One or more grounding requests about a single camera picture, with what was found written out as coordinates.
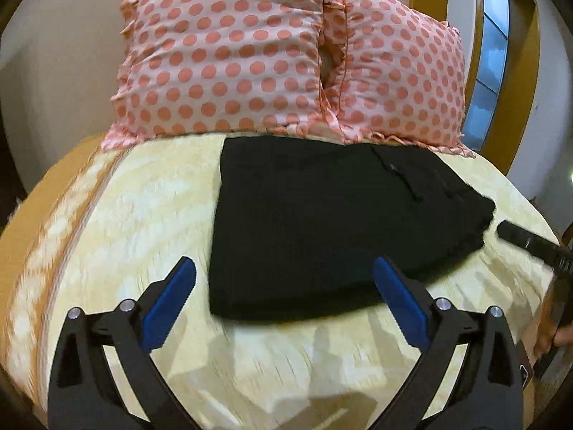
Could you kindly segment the person's right hand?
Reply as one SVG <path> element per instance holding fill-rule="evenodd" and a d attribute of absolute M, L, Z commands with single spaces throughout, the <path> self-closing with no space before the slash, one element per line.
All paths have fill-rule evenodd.
<path fill-rule="evenodd" d="M 558 322 L 553 320 L 552 317 L 556 279 L 556 277 L 553 277 L 541 304 L 540 320 L 533 348 L 533 356 L 535 359 L 548 353 L 551 347 L 561 348 L 572 346 L 572 324 L 558 327 Z"/>

